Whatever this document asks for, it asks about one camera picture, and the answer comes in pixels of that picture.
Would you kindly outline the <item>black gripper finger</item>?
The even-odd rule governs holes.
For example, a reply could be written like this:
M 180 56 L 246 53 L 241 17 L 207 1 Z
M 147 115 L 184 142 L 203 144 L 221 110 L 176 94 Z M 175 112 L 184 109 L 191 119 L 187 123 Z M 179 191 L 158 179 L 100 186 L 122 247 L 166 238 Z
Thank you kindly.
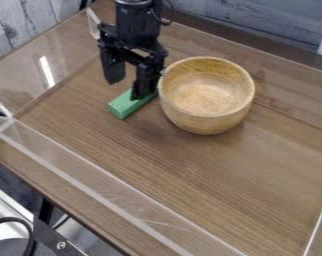
M 163 63 L 138 63 L 136 80 L 132 85 L 131 100 L 143 100 L 156 92 L 158 82 L 164 68 Z
M 106 80 L 114 85 L 126 78 L 124 56 L 115 48 L 103 47 L 100 57 Z

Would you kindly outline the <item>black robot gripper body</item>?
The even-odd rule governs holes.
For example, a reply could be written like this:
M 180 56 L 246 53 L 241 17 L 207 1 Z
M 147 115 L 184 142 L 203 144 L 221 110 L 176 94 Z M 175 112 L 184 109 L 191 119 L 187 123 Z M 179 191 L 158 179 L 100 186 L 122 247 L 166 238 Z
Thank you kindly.
M 98 25 L 98 46 L 115 48 L 132 65 L 163 63 L 168 51 L 158 40 L 160 27 L 154 13 L 119 13 L 115 25 L 104 22 Z

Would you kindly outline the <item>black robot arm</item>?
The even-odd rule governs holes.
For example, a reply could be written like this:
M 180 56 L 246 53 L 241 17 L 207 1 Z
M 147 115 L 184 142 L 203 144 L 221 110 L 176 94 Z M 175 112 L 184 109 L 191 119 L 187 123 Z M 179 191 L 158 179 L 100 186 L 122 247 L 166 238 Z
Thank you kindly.
M 168 51 L 158 38 L 163 25 L 163 0 L 115 0 L 116 24 L 98 25 L 102 65 L 110 85 L 126 78 L 126 64 L 136 67 L 131 100 L 143 100 L 158 91 Z

